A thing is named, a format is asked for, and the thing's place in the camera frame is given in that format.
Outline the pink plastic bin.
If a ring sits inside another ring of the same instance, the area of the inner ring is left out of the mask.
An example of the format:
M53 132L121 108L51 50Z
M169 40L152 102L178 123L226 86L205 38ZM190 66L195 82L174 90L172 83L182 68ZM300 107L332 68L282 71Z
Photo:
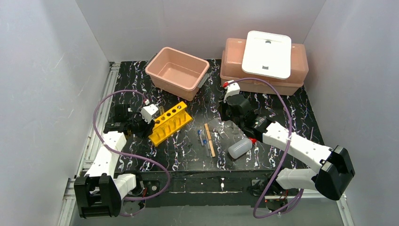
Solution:
M174 48L164 47L145 68L155 87L192 101L206 79L209 62Z

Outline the blue capped plastic pipette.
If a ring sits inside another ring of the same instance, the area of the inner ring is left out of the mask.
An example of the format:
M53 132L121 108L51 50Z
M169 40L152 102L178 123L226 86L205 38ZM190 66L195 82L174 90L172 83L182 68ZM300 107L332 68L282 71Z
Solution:
M198 137L199 137L199 141L200 141L201 145L204 146L204 138L202 136L202 131L198 130L197 133L198 133Z

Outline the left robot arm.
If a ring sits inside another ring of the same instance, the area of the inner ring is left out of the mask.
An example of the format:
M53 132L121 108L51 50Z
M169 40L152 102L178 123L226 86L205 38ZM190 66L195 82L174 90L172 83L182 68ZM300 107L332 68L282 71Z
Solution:
M131 135L147 138L159 113L156 105L135 112L128 104L119 104L104 127L104 140L112 149L122 152ZM74 192L81 218L116 217L123 198L143 193L141 176L133 172L115 174L119 154L102 145L84 176L74 182Z

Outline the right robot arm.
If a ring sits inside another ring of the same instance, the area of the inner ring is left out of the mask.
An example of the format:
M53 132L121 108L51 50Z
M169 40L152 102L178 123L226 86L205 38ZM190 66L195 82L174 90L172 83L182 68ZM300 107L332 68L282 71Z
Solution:
M318 191L328 199L337 201L355 176L355 170L346 148L316 144L265 115L256 113L242 94L219 100L218 112L223 121L231 121L245 138L229 147L234 159L239 158L257 141L284 150L290 142L288 154L309 166L309 169L280 169L272 181L275 191L309 189Z

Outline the wooden stick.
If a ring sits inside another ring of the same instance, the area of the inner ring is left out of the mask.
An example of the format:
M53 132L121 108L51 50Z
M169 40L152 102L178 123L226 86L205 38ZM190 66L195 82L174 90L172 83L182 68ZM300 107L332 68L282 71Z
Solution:
M210 152L211 152L211 157L215 157L215 150L214 150L214 147L213 147L213 144L212 144L212 137L211 137L211 134L210 134L210 131L209 131L209 127L208 127L207 123L204 124L204 128L205 128L206 138L207 138L207 141L208 141L208 144L209 144L209 148L210 148Z

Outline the yellow test tube rack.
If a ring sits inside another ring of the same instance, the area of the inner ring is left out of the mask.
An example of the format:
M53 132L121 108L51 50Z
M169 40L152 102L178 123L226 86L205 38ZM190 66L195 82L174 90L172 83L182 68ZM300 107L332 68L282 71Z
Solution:
M152 134L148 138L156 147L193 120L186 108L186 103L182 101L155 119Z

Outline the white rectangular lid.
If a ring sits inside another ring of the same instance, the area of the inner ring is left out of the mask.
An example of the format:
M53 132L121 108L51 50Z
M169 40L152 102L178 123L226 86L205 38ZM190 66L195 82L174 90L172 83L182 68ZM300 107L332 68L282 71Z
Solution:
M241 68L249 74L285 80L291 75L289 36L260 31L247 34Z

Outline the white squeeze bottle red cap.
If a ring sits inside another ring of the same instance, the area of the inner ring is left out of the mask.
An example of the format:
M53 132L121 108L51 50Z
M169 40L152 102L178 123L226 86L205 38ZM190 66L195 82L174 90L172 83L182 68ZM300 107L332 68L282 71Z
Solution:
M242 138L240 141L231 145L228 148L228 153L233 159L237 159L249 150L251 150L254 143L256 143L256 139L254 138Z

